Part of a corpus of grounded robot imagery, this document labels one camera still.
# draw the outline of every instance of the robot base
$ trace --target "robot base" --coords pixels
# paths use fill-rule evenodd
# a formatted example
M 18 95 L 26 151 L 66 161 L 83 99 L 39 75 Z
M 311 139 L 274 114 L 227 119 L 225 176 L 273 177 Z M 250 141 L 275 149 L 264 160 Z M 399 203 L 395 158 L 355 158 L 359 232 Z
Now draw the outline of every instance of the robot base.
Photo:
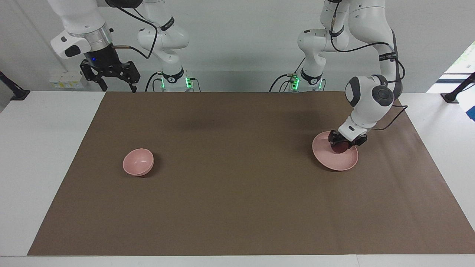
M 161 89 L 163 92 L 194 92 L 194 84 L 191 81 L 190 78 L 186 77 L 184 79 L 184 83 L 180 82 L 181 84 L 184 84 L 184 86 L 179 86 L 179 87 L 172 87 L 172 86 L 167 86 L 169 83 L 166 81 L 161 83 Z
M 24 90 L 23 93 L 25 93 L 23 96 L 20 96 L 20 97 L 13 96 L 10 100 L 11 100 L 11 101 L 22 101 L 22 100 L 25 100 L 25 98 L 27 98 L 28 94 L 30 94 L 30 90 Z
M 442 98 L 449 104 L 459 104 L 459 102 L 457 101 L 457 99 L 455 99 L 454 101 L 450 100 L 450 99 L 447 99 L 446 95 L 448 95 L 447 93 L 442 93 L 440 94 L 442 96 Z

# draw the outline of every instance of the black stand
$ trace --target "black stand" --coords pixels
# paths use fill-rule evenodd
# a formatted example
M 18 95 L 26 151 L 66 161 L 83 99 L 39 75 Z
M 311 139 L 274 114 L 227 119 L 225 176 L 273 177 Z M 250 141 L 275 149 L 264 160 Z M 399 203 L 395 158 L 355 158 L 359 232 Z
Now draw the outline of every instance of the black stand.
M 29 90 L 24 90 L 18 86 L 14 81 L 8 79 L 3 72 L 0 71 L 0 80 L 13 92 L 14 96 L 11 98 L 12 101 L 21 101 L 27 98 L 30 93 Z
M 467 88 L 467 86 L 469 86 L 471 83 L 475 82 L 475 72 L 472 73 L 472 75 L 470 75 L 470 77 L 467 78 L 467 80 L 465 80 L 464 82 L 462 82 L 461 85 L 459 85 L 459 87 L 457 87 L 457 89 L 455 89 L 452 93 L 450 94 L 440 94 L 443 99 L 447 102 L 447 103 L 450 103 L 450 104 L 458 104 L 458 101 L 457 101 L 457 95 L 461 92 L 463 92 L 463 90 L 465 88 Z

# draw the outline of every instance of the wall socket panel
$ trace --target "wall socket panel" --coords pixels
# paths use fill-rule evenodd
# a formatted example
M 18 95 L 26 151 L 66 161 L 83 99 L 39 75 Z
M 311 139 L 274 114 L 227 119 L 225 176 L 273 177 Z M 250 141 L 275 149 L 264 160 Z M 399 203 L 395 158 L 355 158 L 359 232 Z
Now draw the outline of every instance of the wall socket panel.
M 49 83 L 53 89 L 85 89 L 89 86 L 89 82 L 79 71 L 53 73 Z

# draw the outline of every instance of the white wall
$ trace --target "white wall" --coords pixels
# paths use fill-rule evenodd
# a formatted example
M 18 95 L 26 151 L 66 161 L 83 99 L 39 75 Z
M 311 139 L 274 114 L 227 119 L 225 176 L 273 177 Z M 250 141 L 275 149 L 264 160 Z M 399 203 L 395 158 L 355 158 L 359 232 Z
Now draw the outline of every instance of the white wall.
M 470 32 L 475 16 L 467 8 L 472 2 L 387 0 L 388 21 L 408 71 L 406 92 L 426 92 L 474 41 Z M 46 45 L 62 31 L 46 0 L 0 0 L 0 6 L 0 68 L 12 79 L 29 89 L 49 90 L 49 71 L 61 70 L 62 65 L 78 70 L 81 56 L 60 60 Z M 205 91 L 268 90 L 275 77 L 293 72 L 303 58 L 296 43 L 300 31 L 322 27 L 323 0 L 169 0 L 169 6 L 177 23 L 190 32 L 190 46 L 179 52 L 183 64 Z M 115 29 L 116 45 L 140 47 L 136 33 L 142 23 L 118 10 L 100 9 Z M 37 25 L 38 33 L 32 25 Z M 350 46 L 360 44 L 353 40 Z M 142 71 L 139 88 L 143 90 L 149 74 L 160 66 L 133 51 L 119 53 L 122 61 L 133 60 Z M 372 48 L 326 57 L 329 90 L 343 89 L 354 75 L 379 71 Z M 110 90 L 128 90 L 120 81 L 108 83 Z
M 13 93 L 6 85 L 0 83 L 0 112 L 8 105 Z

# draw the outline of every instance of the electrical outlet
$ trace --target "electrical outlet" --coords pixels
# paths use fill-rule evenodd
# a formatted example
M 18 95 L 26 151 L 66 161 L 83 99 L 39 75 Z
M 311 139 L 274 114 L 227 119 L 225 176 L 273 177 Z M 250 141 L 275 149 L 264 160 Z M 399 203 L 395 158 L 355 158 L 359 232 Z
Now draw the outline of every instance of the electrical outlet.
M 315 88 L 314 91 L 323 92 L 323 91 L 325 91 L 325 87 L 326 87 L 326 80 L 322 79 L 320 81 L 320 83 L 318 84 L 318 87 Z
M 300 78 L 297 75 L 293 74 L 291 78 L 291 83 L 290 83 L 291 91 L 298 92 L 299 85 L 300 85 Z
M 78 71 L 54 73 L 49 83 L 54 89 L 84 89 L 89 82 Z

